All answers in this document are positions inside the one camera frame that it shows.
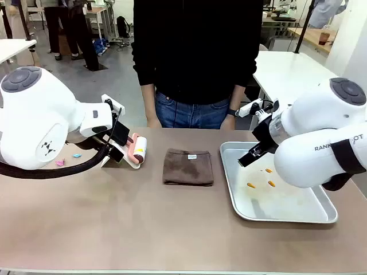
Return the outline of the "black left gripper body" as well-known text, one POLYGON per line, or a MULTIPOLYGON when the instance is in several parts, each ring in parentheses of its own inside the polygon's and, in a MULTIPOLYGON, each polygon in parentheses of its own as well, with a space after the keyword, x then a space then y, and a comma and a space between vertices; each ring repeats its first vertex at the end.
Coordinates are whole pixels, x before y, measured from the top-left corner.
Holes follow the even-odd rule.
POLYGON ((120 122, 116 122, 111 130, 110 138, 120 146, 125 146, 129 138, 130 130, 120 122))

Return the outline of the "pink lint roller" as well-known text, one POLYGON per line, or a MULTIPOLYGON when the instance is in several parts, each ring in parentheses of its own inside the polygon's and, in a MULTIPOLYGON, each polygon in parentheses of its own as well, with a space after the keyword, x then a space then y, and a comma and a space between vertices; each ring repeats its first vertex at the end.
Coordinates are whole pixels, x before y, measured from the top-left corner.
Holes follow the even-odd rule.
POLYGON ((147 139, 137 133, 133 133, 127 140, 127 157, 131 166, 138 169, 145 161, 147 150, 147 139))

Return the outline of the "brown towel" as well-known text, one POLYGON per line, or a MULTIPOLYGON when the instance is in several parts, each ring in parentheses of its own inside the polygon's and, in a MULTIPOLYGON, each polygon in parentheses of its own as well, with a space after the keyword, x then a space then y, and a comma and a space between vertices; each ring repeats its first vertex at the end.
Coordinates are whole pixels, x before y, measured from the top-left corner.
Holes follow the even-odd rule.
POLYGON ((162 180, 166 185, 212 186, 214 176, 209 151, 168 149, 162 180))

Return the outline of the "person's right forearm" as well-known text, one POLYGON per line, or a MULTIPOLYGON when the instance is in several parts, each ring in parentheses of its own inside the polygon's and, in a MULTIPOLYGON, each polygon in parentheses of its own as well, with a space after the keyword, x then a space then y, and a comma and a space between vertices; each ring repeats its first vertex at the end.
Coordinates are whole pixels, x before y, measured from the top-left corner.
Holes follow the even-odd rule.
POLYGON ((157 118, 156 111, 155 111, 155 88, 153 84, 149 85, 142 85, 141 86, 143 102, 145 106, 145 115, 147 122, 150 123, 151 121, 157 118))

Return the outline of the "person's left forearm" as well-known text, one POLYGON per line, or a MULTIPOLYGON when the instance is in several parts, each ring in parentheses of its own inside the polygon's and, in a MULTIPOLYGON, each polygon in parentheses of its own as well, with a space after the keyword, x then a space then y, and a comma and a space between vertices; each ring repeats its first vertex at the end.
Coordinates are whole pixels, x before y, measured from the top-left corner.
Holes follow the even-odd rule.
POLYGON ((241 101, 244 99, 245 87, 235 85, 231 95, 231 101, 229 108, 232 110, 238 110, 240 108, 241 101))

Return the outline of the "person's left hand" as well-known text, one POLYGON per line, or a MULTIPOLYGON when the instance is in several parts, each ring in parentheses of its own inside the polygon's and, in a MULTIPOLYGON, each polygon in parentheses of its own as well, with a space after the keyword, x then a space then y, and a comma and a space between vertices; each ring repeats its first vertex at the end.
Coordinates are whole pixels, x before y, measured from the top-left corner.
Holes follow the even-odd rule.
POLYGON ((234 130, 235 129, 235 117, 227 114, 223 122, 221 123, 221 130, 234 130))

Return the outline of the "large white table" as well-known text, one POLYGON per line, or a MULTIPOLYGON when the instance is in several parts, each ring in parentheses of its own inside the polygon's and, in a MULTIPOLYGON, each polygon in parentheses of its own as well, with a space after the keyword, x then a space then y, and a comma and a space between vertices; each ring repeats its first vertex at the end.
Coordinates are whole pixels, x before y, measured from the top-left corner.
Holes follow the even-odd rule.
POLYGON ((279 101, 284 130, 295 136, 325 128, 339 129, 353 121, 354 109, 332 90, 337 75, 306 54, 261 51, 256 82, 272 101, 279 101))

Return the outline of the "figure in black trousers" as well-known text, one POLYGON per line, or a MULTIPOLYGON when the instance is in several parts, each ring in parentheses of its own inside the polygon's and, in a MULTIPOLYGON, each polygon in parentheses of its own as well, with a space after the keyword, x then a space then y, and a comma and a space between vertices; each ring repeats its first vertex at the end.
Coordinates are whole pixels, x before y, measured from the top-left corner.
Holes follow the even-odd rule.
POLYGON ((76 42, 81 49, 87 69, 99 70, 97 54, 83 12, 84 0, 68 0, 69 19, 76 42))

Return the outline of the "wooden table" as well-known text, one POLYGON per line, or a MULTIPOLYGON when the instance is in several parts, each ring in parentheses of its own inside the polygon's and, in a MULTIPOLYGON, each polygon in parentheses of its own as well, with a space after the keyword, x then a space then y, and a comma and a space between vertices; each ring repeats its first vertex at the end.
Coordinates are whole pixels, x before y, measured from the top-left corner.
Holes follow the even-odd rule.
MULTIPOLYGON (((293 47, 292 51, 294 51, 301 35, 302 28, 288 27, 287 31, 290 33, 292 40, 291 45, 293 47)), ((320 45, 319 38, 322 34, 322 29, 307 28, 299 51, 301 52, 302 48, 308 47, 310 50, 327 57, 331 51, 337 32, 332 29, 327 29, 326 32, 329 33, 329 37, 324 45, 320 45)))

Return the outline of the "plastic cup with dark drink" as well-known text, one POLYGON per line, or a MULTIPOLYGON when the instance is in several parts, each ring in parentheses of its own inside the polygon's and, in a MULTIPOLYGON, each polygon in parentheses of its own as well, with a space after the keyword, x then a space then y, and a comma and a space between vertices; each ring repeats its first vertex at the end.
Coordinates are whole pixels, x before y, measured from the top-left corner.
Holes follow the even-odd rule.
POLYGON ((319 36, 319 45, 326 45, 326 43, 328 42, 330 37, 330 26, 329 25, 325 25, 321 28, 321 33, 319 36))

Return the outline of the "cluttered workbench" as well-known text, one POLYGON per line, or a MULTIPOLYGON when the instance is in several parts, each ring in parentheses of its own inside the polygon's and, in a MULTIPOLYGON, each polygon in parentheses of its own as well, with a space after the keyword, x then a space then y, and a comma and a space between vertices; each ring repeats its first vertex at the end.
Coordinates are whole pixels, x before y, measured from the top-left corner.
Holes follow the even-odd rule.
POLYGON ((263 6, 260 43, 268 50, 289 50, 294 35, 289 28, 299 26, 298 20, 287 13, 276 11, 275 6, 263 6))

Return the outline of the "bystander in black trousers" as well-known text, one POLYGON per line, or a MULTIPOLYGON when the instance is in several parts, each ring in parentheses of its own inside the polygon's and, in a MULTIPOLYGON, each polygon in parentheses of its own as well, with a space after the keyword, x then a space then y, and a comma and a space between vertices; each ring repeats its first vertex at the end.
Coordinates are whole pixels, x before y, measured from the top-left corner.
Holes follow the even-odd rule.
POLYGON ((81 59, 79 48, 82 49, 81 37, 78 32, 83 32, 85 26, 85 16, 81 13, 80 6, 69 5, 69 0, 44 0, 43 8, 48 24, 50 52, 54 54, 57 61, 62 59, 59 44, 59 28, 61 21, 67 43, 71 51, 71 59, 81 59))

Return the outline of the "bystander in light blue shirt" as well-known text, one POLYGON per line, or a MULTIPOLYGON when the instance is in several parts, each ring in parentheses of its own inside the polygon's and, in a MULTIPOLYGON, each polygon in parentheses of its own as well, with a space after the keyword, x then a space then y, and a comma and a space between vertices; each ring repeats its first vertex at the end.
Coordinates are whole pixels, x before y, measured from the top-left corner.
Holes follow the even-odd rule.
POLYGON ((349 0, 315 0, 308 27, 323 28, 333 16, 342 13, 347 8, 348 3, 349 0))

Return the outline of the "small white table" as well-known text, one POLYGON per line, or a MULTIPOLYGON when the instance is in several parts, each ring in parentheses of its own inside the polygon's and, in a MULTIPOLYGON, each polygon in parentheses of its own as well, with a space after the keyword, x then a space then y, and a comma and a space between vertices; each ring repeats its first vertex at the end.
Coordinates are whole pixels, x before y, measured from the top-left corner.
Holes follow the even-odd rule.
POLYGON ((36 43, 36 40, 0 39, 0 64, 36 43))

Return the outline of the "figure in beige skirt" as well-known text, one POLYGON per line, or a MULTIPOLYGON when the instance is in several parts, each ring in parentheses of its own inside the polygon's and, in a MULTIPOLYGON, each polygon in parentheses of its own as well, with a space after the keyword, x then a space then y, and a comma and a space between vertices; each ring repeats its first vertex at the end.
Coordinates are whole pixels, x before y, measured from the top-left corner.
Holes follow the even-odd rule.
MULTIPOLYGON (((13 39, 25 39, 25 33, 21 22, 21 17, 18 11, 19 0, 4 0, 6 16, 9 21, 12 38, 13 39)), ((28 7, 27 1, 21 0, 24 16, 28 25, 28 7)), ((41 66, 40 59, 37 52, 31 53, 29 49, 26 49, 16 55, 17 64, 19 66, 41 66)))

